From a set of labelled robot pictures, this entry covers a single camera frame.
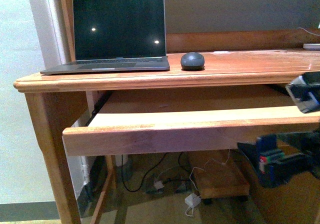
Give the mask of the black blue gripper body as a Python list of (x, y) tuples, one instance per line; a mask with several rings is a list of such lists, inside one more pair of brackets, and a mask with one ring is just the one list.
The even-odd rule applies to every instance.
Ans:
[[(286, 85), (289, 96), (304, 113), (320, 110), (320, 73), (306, 72)], [(287, 184), (304, 172), (320, 177), (320, 130), (259, 136), (255, 143), (238, 142), (264, 188)]]

